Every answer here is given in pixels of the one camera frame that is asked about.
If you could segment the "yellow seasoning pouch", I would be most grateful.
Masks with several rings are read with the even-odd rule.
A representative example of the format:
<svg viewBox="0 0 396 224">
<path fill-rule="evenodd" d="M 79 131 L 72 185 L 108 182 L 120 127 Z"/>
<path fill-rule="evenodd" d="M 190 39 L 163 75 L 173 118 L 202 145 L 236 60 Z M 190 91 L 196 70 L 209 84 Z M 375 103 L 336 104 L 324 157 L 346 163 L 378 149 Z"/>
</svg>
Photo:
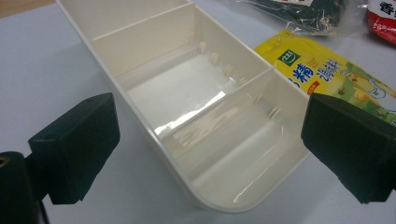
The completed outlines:
<svg viewBox="0 0 396 224">
<path fill-rule="evenodd" d="M 396 91 L 318 42 L 283 30 L 255 51 L 306 94 L 345 100 L 396 127 Z"/>
</svg>

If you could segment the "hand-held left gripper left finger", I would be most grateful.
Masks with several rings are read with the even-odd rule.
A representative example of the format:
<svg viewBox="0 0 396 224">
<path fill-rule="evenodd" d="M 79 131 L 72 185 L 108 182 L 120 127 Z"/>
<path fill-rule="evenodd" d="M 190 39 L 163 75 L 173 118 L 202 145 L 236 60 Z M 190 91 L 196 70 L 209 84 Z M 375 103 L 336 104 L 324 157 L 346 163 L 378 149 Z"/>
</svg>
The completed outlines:
<svg viewBox="0 0 396 224">
<path fill-rule="evenodd" d="M 35 197 L 54 204 L 83 200 L 119 141 L 113 94 L 83 100 L 28 140 Z"/>
</svg>

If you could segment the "clear bag of dried seaweed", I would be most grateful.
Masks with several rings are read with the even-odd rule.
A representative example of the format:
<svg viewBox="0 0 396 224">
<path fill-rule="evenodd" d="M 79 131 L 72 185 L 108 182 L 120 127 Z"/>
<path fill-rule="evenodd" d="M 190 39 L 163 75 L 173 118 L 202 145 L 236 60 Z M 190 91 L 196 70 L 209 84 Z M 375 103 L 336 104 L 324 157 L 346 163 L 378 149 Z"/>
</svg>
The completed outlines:
<svg viewBox="0 0 396 224">
<path fill-rule="evenodd" d="M 227 0 L 286 23 L 297 35 L 353 36 L 368 31 L 368 0 Z"/>
</svg>

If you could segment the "red snack packet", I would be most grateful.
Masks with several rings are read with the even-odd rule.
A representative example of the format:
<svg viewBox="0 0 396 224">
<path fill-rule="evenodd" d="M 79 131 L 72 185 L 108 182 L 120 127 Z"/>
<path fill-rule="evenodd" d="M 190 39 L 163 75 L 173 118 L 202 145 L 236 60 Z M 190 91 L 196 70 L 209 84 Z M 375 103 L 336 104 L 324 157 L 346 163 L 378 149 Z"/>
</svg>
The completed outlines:
<svg viewBox="0 0 396 224">
<path fill-rule="evenodd" d="M 396 0 L 368 0 L 369 29 L 396 46 Z"/>
</svg>

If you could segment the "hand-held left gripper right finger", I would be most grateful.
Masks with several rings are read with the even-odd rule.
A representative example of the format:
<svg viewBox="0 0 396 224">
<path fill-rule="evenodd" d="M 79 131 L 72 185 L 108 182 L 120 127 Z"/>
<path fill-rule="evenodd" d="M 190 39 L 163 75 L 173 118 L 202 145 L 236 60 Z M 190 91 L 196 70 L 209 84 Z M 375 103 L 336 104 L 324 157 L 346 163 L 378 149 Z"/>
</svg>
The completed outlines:
<svg viewBox="0 0 396 224">
<path fill-rule="evenodd" d="M 396 127 L 384 120 L 314 93 L 301 138 L 360 203 L 384 202 L 396 189 Z"/>
</svg>

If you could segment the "white divided storage box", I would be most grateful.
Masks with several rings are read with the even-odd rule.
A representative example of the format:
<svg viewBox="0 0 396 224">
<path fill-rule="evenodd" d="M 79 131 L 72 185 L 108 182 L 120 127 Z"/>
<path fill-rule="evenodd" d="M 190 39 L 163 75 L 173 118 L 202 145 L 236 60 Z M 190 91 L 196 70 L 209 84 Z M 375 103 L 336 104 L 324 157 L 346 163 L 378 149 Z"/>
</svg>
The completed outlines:
<svg viewBox="0 0 396 224">
<path fill-rule="evenodd" d="M 56 0 L 195 204 L 243 213 L 307 157 L 307 97 L 192 0 Z"/>
</svg>

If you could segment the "white table mat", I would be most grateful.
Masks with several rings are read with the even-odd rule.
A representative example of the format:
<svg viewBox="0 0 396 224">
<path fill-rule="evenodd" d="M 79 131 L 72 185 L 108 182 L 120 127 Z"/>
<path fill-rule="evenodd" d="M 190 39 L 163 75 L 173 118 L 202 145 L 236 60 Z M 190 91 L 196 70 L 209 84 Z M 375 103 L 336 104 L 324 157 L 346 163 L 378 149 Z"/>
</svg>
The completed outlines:
<svg viewBox="0 0 396 224">
<path fill-rule="evenodd" d="M 0 151 L 28 140 L 80 101 L 108 91 L 102 69 L 56 5 L 0 19 Z M 396 192 L 359 203 L 316 158 L 243 214 L 191 203 L 118 105 L 121 140 L 83 201 L 48 204 L 50 224 L 396 224 Z"/>
</svg>

